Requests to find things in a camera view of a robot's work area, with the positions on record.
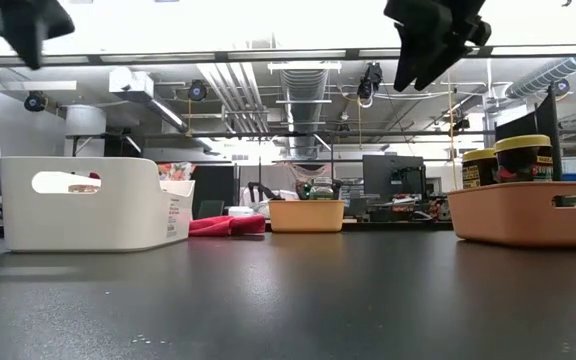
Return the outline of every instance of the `yellow jar lid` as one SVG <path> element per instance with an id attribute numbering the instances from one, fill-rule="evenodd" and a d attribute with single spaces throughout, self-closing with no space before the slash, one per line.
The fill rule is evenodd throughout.
<path id="1" fill-rule="evenodd" d="M 504 150 L 519 149 L 533 146 L 550 147 L 550 138 L 546 135 L 522 135 L 497 141 L 495 144 L 495 153 Z"/>
<path id="2" fill-rule="evenodd" d="M 490 159 L 490 158 L 495 158 L 495 149 L 481 149 L 481 150 L 473 150 L 473 151 L 468 151 L 467 153 L 464 153 L 464 157 L 461 160 L 463 161 L 475 161 L 475 160 L 481 160 L 481 159 Z"/>

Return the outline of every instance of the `monitor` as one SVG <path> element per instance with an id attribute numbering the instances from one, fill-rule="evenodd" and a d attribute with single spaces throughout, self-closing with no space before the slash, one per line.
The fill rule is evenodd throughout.
<path id="1" fill-rule="evenodd" d="M 395 194 L 426 196 L 424 159 L 415 156 L 364 155 L 364 194 L 392 199 Z"/>

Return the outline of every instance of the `storage bin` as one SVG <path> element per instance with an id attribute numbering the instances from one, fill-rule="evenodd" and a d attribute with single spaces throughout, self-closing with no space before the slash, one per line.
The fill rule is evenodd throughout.
<path id="1" fill-rule="evenodd" d="M 343 200 L 272 200 L 273 232 L 337 232 L 344 220 Z"/>
<path id="2" fill-rule="evenodd" d="M 512 246 L 576 247 L 576 207 L 556 207 L 556 196 L 576 196 L 576 182 L 522 182 L 448 194 L 457 236 Z"/>
<path id="3" fill-rule="evenodd" d="M 160 182 L 150 160 L 5 157 L 1 176 L 11 251 L 136 251 L 188 237 L 194 181 Z"/>

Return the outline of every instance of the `chair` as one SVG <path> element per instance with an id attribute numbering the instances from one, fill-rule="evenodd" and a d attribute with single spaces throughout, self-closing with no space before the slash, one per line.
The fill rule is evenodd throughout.
<path id="1" fill-rule="evenodd" d="M 197 219 L 205 219 L 214 216 L 221 216 L 224 212 L 223 200 L 204 200 L 199 206 Z"/>

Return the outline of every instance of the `desk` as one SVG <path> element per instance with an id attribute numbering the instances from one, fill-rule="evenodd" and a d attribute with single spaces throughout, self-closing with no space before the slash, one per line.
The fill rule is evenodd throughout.
<path id="1" fill-rule="evenodd" d="M 13 358 L 576 359 L 576 251 L 447 231 L 99 255 L 0 242 L 0 359 Z"/>

